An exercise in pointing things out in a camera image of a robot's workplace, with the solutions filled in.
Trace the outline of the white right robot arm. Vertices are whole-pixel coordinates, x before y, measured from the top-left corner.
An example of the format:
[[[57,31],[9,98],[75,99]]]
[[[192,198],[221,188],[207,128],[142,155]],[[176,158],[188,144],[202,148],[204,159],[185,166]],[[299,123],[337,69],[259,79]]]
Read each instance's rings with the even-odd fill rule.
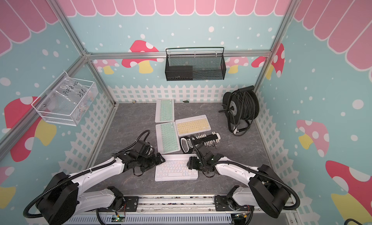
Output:
[[[278,218],[283,210],[295,210],[300,197],[268,165],[251,167],[230,160],[221,154],[213,154],[204,144],[194,144],[196,157],[191,157],[188,168],[230,177],[246,187],[234,186],[226,195],[226,204],[232,210],[246,206],[250,211],[259,207],[272,218]]]

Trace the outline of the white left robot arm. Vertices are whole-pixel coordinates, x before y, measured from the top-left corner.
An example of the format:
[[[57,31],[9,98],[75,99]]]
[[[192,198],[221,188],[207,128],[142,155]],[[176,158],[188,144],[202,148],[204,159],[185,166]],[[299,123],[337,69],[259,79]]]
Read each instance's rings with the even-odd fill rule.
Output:
[[[26,206],[23,216],[29,219],[43,217],[50,225],[62,225],[72,216],[86,211],[110,209],[119,212],[126,209],[127,201],[116,187],[95,192],[88,190],[128,170],[138,169],[143,175],[164,162],[164,157],[148,142],[136,141],[92,168],[69,175],[56,174],[44,191]]]

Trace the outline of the yellow key white keyboard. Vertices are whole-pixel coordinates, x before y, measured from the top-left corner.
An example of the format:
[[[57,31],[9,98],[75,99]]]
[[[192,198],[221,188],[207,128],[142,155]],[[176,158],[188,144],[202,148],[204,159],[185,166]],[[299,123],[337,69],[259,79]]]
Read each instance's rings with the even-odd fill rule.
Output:
[[[207,132],[211,130],[211,126],[206,115],[178,119],[175,121],[175,124],[179,137]]]

